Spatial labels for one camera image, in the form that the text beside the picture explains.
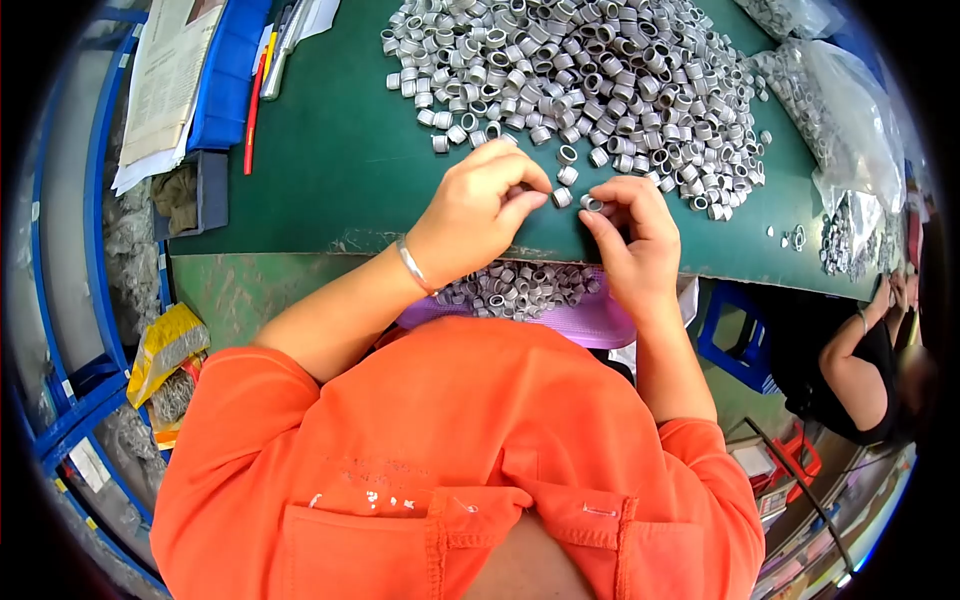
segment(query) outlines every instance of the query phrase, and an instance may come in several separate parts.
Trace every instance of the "red plastic stool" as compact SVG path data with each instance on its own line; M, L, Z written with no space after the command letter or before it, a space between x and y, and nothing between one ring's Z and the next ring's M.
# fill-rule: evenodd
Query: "red plastic stool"
M786 461L796 470L800 476L803 478L804 483L808 486L813 483L813 478L817 476L817 473L820 472L820 468L823 466L823 463L820 462L820 455L817 454L817 451L813 449L813 443L810 439L804 434L803 429L800 424L797 422L793 423L793 428L797 430L797 435L788 442L781 442L780 440L773 440L774 445L777 447L777 450L783 454L783 457ZM801 465L801 458L806 449L806 455L809 457L809 465L804 467ZM780 459L777 458L777 455L773 450L767 448L767 454L770 455L770 459L774 462L774 465L777 466L769 475L762 475L754 477L750 480L750 483L754 489L754 494L764 492L775 487L778 481L782 477L793 477L790 474L790 471L780 462ZM796 500L801 493L804 491L800 486L795 485L792 490L787 494L786 501L787 503L793 502Z

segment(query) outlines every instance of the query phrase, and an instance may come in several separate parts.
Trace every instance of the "label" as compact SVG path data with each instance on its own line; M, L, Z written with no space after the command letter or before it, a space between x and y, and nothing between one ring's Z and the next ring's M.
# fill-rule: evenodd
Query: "label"
M89 438L80 440L80 443L70 450L69 456L77 472L94 493L99 492L104 484L110 480L110 472L104 462L100 460L100 457L97 456L97 451L93 449L93 444L90 443Z

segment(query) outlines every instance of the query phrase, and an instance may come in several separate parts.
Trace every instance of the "orange shirt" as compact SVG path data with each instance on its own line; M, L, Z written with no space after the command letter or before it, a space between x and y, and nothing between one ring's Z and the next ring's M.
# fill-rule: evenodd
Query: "orange shirt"
M747 598L764 556L719 427L659 429L536 324L448 317L318 387L284 354L204 365L152 547L178 600L457 598L536 507L598 598Z

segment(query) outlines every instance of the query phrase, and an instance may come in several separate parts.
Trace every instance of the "floor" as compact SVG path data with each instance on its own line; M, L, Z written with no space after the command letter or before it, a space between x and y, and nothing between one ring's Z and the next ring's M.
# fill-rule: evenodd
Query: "floor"
M248 343L260 326L286 306L363 263L365 257L308 253L198 254L173 257L177 300L185 302L210 330L212 350ZM699 315L687 328L696 348L713 280L701 277ZM720 348L733 346L744 314L725 314L714 337ZM701 358L701 368L717 404L728 440L750 435L750 416L771 436L785 433L792 416L782 395L763 396Z

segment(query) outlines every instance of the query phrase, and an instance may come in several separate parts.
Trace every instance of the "bracelet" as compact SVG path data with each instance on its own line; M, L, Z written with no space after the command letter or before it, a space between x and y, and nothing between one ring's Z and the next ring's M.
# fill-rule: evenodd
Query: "bracelet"
M400 262L403 263L403 266L407 268L407 271L410 272L410 275L413 277L414 281L423 288L423 291L426 292L427 296L436 296L437 290L430 287L430 284L426 282L426 279L423 277L423 271L420 270L420 267L417 266L417 262L414 260L414 257L410 255L410 251L407 250L407 236L405 233L400 234L396 239L396 251L400 253Z
M856 314L860 315L860 319L863 319L863 337L867 337L867 332L870 330L870 329L867 327L867 315L864 314L862 308L857 308L857 309L856 309Z

